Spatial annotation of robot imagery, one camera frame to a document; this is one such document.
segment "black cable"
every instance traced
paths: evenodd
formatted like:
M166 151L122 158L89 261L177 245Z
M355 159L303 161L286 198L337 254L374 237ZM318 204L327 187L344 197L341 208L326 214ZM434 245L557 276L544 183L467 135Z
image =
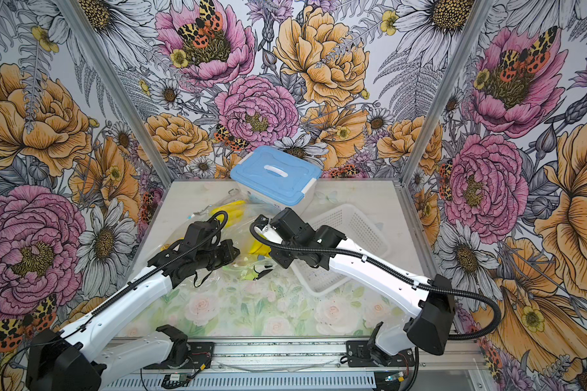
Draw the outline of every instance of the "black cable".
M70 338L72 335L76 334L80 329L76 329L74 330L72 333L70 333L68 336L66 336L64 339ZM13 354L13 356L11 356L8 361L4 364L4 366L2 366L2 370L0 371L0 387L2 388L2 391L6 391L6 388L4 388L4 372L7 370L7 366L8 364L11 364L11 361L16 358L17 355L19 355L20 353L25 352L26 350L35 347L35 346L44 346L44 345L51 345L53 343L56 343L57 341L48 341L48 342L43 342L43 343L32 343L31 345L25 346L23 348L20 349L19 352Z
M143 389L149 391L148 387L146 387L146 383L143 381L143 368L139 368L139 377L141 377L141 385L143 386Z
M294 253L328 253L328 254L342 254L342 255L353 256L354 258L358 258L360 260L363 260L365 258L364 262L369 262L372 265L376 266L377 268L383 270L384 272L391 274L393 277L396 277L400 281L402 281L410 286L415 286L415 281L412 280L411 278L403 275L402 273L399 273L398 271L392 269L391 267L385 265L384 263L379 262L376 259L374 259L370 256L366 256L365 254L361 254L359 252L345 250L343 248L289 246L289 245L283 245L281 243L275 243L273 241L269 241L269 240L263 238L261 235L259 235L258 232L255 230L255 228L259 228L261 230L264 226L265 225L262 224L261 222L251 223L250 234L259 243L264 244L266 246L269 246L271 248L275 248L277 250L283 250L283 251L287 251L287 252L294 252ZM475 300L482 301L483 303L489 305L493 309L493 312L494 312L493 319L484 328L482 328L481 330L478 330L476 332L473 332L473 333L450 334L450 335L448 335L449 340L462 341L462 340L471 340L471 339L477 339L480 337L484 337L485 335L496 330L496 328L498 327L498 325L500 324L500 322L502 320L502 312L500 311L500 307L498 306L498 303L493 301L492 299L486 297L486 296L479 295L478 293L474 293L474 292L470 292L470 291L466 291L466 290L440 288L438 286L431 286L431 285L422 284L422 283L419 283L416 286L416 288L426 290L426 291L432 292L432 293L440 293L442 295L454 295L454 296L459 296L459 297L473 298Z
M415 384L415 378L417 377L417 372L419 371L419 349L417 347L415 347L415 349L414 349L413 356L414 356L414 360L415 360L415 366L413 367L413 374L411 375L411 378L409 379L409 384L407 384L407 386L402 391L409 391L411 389L411 387L413 387L413 385Z

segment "table surface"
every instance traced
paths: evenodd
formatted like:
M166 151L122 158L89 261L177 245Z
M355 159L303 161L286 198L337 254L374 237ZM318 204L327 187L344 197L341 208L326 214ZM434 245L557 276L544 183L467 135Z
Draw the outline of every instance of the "table surface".
M193 212L225 198L235 187L234 181L225 180L175 181L137 254L131 277L162 244L173 241L172 232ZM321 180L301 217L308 221L344 203L359 208L383 233L391 245L385 260L422 273L393 182ZM226 230L222 238L227 238ZM244 279L249 269L232 265L216 270L199 288L193 287L193 278L187 279L145 309L118 337L147 335L164 324L190 337L358 336L369 335L380 321L395 324L403 316L388 299L352 280L315 297L290 269L277 268L257 281ZM205 275L199 273L199 280Z

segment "metal frame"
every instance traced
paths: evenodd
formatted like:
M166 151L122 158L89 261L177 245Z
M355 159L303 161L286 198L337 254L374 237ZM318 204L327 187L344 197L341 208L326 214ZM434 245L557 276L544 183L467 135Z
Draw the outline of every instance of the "metal frame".
M152 142L152 137L146 131L146 128L141 120L137 109L130 100L124 84L119 80L119 76L115 72L115 68L109 60L106 51L102 49L100 40L91 23L87 19L85 12L81 8L78 0L60 0L55 2L59 11L67 20L69 27L76 35L76 39L85 49L86 56L90 60L94 69L100 75L100 78L106 85L109 93L115 99L122 114L124 114L126 121L137 136L144 152L148 155L152 167L157 172L163 187L169 188L172 184L172 177L170 170L165 165L161 154L157 151L155 144Z

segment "purple flower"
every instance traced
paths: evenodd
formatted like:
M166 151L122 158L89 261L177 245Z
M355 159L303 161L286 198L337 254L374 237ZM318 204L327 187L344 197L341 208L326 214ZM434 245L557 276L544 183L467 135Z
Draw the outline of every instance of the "purple flower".
M253 24L260 19L280 24L292 15L292 0L248 0L246 5Z
M309 0L307 4L314 8L320 7L323 12L333 12L337 9L337 0Z
M195 4L193 11L183 6L179 12L157 13L155 27L161 53L170 56L174 67L180 69L183 77L180 87L193 91L212 87L218 82L229 82L241 74L250 73L254 66L255 40L250 27L243 29L231 6L226 10L214 0L215 10L221 14L221 30L215 31L208 46L196 48L193 42L186 42L177 33L179 27L196 22L200 7Z
M502 240L526 208L528 185L521 168L517 147L501 135L468 136L453 159L448 220L469 226L483 243Z
M298 110L289 91L258 76L238 78L215 97L215 104L219 123L249 142L250 151L292 137L298 129Z
M19 186L0 196L0 320L22 318L52 294L58 305L74 297L83 231L78 208L45 187Z

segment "floral wallpaper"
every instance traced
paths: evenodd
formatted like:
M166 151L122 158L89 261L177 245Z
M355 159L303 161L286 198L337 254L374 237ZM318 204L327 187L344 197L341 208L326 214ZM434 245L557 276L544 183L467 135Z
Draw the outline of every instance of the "floral wallpaper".
M36 333L73 322L125 284L163 195L47 5L0 0L0 380L9 391L23 388L23 348Z

